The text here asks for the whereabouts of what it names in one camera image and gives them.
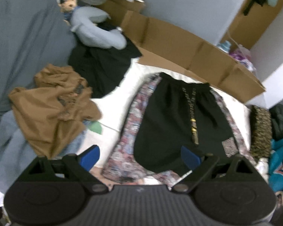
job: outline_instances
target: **stuffed animal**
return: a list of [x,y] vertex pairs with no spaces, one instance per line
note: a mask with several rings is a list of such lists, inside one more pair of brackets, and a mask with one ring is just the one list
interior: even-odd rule
[[77,0],[60,0],[59,6],[65,20],[70,23],[71,31],[76,33],[81,42],[89,47],[124,49],[126,38],[121,29],[105,31],[96,26],[104,22],[109,14],[95,7],[78,6]]

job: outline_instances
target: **white wall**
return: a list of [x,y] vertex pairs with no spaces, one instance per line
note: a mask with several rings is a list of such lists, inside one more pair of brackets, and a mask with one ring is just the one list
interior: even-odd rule
[[[251,48],[251,55],[258,78],[266,88],[263,107],[271,108],[283,99],[283,8]],[[258,99],[262,103],[262,96],[253,101]]]
[[145,0],[142,14],[179,26],[216,45],[244,0]]

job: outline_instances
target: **crumpled brown clothing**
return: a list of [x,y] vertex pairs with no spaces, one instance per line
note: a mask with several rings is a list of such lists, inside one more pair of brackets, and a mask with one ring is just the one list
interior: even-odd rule
[[9,98],[26,140],[37,155],[52,159],[85,129],[83,120],[101,113],[90,100],[91,87],[71,66],[49,64],[34,80],[37,88],[17,87]]

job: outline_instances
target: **black clothing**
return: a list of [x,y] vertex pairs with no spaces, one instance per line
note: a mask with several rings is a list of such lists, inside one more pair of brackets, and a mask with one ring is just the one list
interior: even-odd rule
[[172,170],[182,176],[189,171],[181,159],[181,146],[192,142],[190,107],[182,87],[192,97],[196,91],[194,115],[199,145],[204,153],[228,159],[222,142],[234,137],[225,115],[206,84],[185,83],[160,73],[162,80],[149,99],[134,143],[136,161],[155,173]]
[[[107,31],[115,29],[106,22],[98,24],[98,27]],[[138,48],[126,39],[127,46],[118,50],[114,47],[87,47],[77,38],[78,45],[73,49],[68,64],[92,87],[92,98],[102,98],[113,91],[124,78],[131,59],[142,56]]]

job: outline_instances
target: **green object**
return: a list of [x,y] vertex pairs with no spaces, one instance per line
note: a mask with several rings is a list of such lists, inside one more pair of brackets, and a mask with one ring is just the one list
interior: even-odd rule
[[88,129],[92,132],[102,135],[102,126],[98,121],[93,121],[89,124]]

